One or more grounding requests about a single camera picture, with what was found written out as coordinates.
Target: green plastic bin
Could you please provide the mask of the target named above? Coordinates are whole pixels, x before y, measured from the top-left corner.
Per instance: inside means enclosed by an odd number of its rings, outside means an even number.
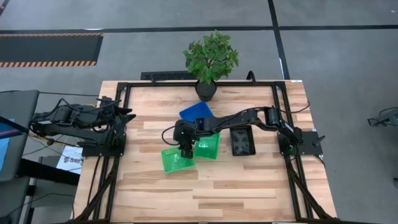
[[[195,145],[195,157],[217,159],[218,147],[220,146],[220,134],[210,137],[202,137]]]
[[[195,161],[181,157],[181,150],[176,147],[163,150],[162,161],[166,174],[195,166]]]

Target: gray floor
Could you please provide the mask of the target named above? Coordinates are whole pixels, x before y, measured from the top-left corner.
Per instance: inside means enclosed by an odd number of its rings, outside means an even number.
[[[274,0],[281,26],[398,24],[398,3],[388,0]],[[182,26],[269,26],[260,0],[11,0],[0,29],[93,29]],[[106,34],[95,67],[1,68],[0,91],[38,89],[95,94],[103,80],[138,80],[141,72],[184,70],[182,51],[207,32]],[[258,79],[281,79],[272,31],[227,32],[240,52],[231,78],[253,70]],[[394,127],[371,128],[366,119],[397,106],[398,30],[282,31],[291,79],[303,80],[322,143],[338,216],[343,220],[396,223],[398,150]],[[41,95],[37,111],[62,96]],[[93,103],[68,97],[71,103]],[[30,142],[26,152],[39,145]],[[56,153],[42,151],[39,156]],[[60,218],[66,205],[55,209]],[[41,209],[34,223],[53,214]]]

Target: black plastic tray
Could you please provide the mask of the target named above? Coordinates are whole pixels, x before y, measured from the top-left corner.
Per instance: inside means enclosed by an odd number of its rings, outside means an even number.
[[[230,128],[231,147],[233,156],[251,156],[256,155],[254,147],[253,131],[251,126],[240,126]]]

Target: white paper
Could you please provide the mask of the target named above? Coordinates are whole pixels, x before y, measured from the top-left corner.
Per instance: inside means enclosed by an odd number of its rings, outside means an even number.
[[[62,152],[63,156],[58,161],[57,168],[80,174],[83,165],[81,157],[82,150],[80,147],[65,146]]]

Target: wooden table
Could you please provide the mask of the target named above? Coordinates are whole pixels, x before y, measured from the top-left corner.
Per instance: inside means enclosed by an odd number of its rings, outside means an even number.
[[[103,82],[99,95],[114,98],[117,83]],[[286,86],[291,110],[305,107],[307,97],[303,83],[286,81]],[[262,131],[253,126],[257,154],[234,157],[229,130],[223,130],[216,161],[195,159],[195,168],[171,174],[163,172],[160,152],[169,146],[160,135],[179,119],[179,111],[198,102],[193,87],[132,88],[129,108],[137,117],[127,124],[127,146],[120,160],[111,221],[295,220],[276,132]],[[254,106],[271,106],[272,90],[267,86],[219,86],[208,105],[215,116],[226,116]],[[293,114],[293,119],[294,125],[304,131],[314,128],[309,109]],[[172,141],[172,131],[167,132],[165,138]],[[90,157],[84,161],[75,197],[77,215],[86,207],[96,160],[96,157]],[[324,166],[314,156],[302,156],[302,160],[309,191],[326,212],[335,216]],[[100,168],[98,166],[93,194],[98,186]],[[303,197],[297,191],[302,216],[305,217]],[[102,200],[100,218],[104,217],[107,195],[106,192]]]

